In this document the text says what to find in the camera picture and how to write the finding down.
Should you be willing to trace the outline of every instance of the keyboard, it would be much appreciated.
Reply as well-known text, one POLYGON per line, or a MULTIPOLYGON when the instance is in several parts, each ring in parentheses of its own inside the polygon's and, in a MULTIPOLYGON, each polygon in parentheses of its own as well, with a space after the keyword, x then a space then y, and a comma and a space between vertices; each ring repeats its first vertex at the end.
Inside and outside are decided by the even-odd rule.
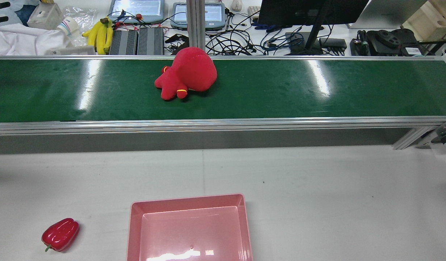
MULTIPOLYGON (((255 7, 255 6, 247 7, 247 13, 248 13, 249 16, 253 15, 254 13, 256 13, 256 12, 258 12, 258 11, 260 11, 260 7, 255 7)), ((259 13, 257 13, 256 15, 254 15, 254 16, 251 17, 251 18, 252 18, 252 21, 253 21, 254 23, 256 23, 256 22, 258 21, 258 14, 259 14, 259 13)))

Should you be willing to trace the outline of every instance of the white cloth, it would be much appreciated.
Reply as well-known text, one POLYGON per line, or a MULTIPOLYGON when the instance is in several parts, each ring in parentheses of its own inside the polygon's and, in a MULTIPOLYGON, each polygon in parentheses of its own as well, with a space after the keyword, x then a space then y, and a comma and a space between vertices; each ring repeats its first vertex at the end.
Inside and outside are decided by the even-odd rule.
POLYGON ((71 47, 70 40, 59 30, 0 26, 0 55, 45 55, 48 50, 66 47, 71 47))

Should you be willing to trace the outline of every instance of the red bell pepper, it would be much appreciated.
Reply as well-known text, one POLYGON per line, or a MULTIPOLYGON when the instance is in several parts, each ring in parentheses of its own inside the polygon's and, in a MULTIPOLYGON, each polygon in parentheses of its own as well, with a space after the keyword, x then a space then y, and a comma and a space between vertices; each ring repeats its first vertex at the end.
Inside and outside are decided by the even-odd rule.
POLYGON ((65 218, 50 226, 41 237, 43 243, 49 248, 61 252, 67 249, 77 237, 79 224, 73 218, 65 218))

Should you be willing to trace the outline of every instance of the computer mouse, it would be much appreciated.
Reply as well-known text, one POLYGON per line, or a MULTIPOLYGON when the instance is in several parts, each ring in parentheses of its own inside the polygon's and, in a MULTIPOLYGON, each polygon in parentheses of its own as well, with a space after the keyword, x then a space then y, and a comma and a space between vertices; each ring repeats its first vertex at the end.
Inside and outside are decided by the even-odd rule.
POLYGON ((243 0, 233 0, 231 4, 231 10, 240 12, 243 9, 243 0))

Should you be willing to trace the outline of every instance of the screen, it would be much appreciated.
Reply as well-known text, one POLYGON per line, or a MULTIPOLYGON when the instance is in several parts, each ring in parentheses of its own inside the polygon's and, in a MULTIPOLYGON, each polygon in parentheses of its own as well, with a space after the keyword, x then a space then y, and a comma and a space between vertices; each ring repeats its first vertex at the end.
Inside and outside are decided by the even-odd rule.
MULTIPOLYGON (((173 18, 175 22, 186 21, 186 5, 176 5, 177 15, 173 18)), ((221 5, 206 5, 205 6, 205 21, 221 21, 222 7, 221 5)))
POLYGON ((258 22, 267 25, 314 25, 319 11, 325 8, 323 25, 349 24, 357 21, 367 3, 368 0, 263 0, 258 22))
POLYGON ((121 10, 132 14, 140 13, 142 16, 160 15, 160 0, 119 0, 115 1, 112 12, 113 16, 119 16, 121 10))

